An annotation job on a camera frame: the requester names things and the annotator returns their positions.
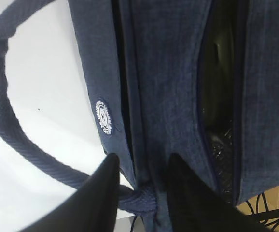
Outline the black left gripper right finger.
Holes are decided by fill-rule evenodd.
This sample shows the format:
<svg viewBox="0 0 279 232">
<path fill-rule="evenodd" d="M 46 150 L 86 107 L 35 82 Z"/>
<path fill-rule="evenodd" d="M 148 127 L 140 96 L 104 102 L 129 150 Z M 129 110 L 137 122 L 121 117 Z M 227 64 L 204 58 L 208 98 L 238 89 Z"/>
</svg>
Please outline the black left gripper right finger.
<svg viewBox="0 0 279 232">
<path fill-rule="evenodd" d="M 215 194 L 178 154 L 167 171 L 167 204 L 175 232 L 258 232 L 260 225 Z"/>
</svg>

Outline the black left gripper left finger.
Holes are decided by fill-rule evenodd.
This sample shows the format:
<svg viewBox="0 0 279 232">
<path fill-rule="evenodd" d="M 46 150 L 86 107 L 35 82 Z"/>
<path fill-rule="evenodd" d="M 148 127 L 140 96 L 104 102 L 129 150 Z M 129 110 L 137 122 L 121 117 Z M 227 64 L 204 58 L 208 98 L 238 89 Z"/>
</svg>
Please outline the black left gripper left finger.
<svg viewBox="0 0 279 232">
<path fill-rule="evenodd" d="M 109 154 L 71 197 L 23 232 L 112 232 L 119 194 L 119 158 Z"/>
</svg>

